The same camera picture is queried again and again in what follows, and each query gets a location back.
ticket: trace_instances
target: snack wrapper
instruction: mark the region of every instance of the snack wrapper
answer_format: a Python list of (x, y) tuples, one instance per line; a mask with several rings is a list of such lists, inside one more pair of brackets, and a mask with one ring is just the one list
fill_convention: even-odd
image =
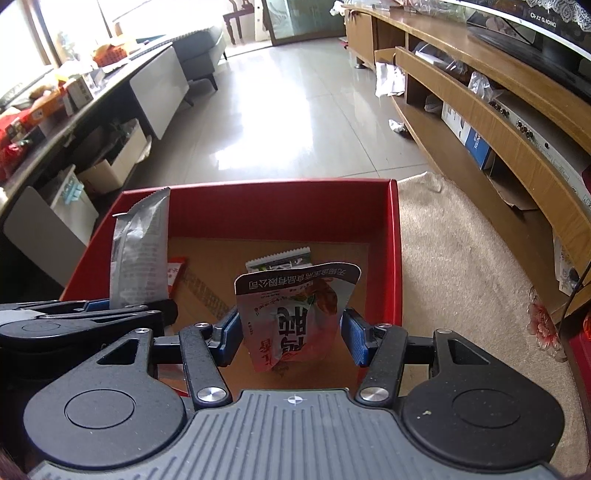
[(255, 371), (326, 356), (360, 275), (357, 265), (326, 263), (238, 277), (236, 305)]
[(312, 257), (310, 247), (296, 248), (280, 254), (256, 258), (245, 263), (246, 271), (258, 272), (262, 270), (287, 270), (288, 268), (311, 267)]
[(170, 188), (154, 192), (127, 213), (114, 215), (109, 305), (120, 309), (168, 298)]

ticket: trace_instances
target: window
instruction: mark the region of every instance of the window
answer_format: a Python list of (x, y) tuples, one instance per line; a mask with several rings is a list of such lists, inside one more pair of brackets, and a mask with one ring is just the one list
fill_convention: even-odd
[(47, 70), (29, 32), (20, 0), (0, 13), (0, 97), (19, 83), (29, 84)]
[(62, 61), (89, 60), (109, 41), (96, 0), (40, 0), (41, 13)]

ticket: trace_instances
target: black circular cap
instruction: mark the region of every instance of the black circular cap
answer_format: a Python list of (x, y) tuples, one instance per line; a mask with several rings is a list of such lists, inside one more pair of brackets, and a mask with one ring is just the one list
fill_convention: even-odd
[(134, 412), (135, 402), (117, 390), (90, 390), (72, 398), (66, 416), (85, 429), (108, 429), (123, 423)]
[(453, 409), (464, 421), (489, 429), (506, 427), (519, 420), (519, 408), (510, 395), (498, 390), (469, 390), (458, 395)]
[(26, 323), (21, 328), (26, 332), (48, 332), (49, 330), (55, 330), (59, 327), (59, 323), (48, 322), (45, 320), (36, 320), (35, 322)]

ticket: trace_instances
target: tile floor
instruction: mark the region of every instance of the tile floor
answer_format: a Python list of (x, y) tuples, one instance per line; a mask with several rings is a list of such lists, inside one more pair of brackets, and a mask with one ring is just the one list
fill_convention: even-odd
[(337, 39), (245, 53), (192, 84), (130, 188), (210, 181), (366, 177), (428, 170), (412, 139), (392, 132), (375, 74), (352, 67)]

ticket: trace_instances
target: cabinet drawer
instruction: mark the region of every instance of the cabinet drawer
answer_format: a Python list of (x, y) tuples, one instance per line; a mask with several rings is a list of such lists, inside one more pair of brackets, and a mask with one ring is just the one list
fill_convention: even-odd
[(374, 21), (371, 15), (351, 10), (345, 16), (349, 48), (374, 68)]

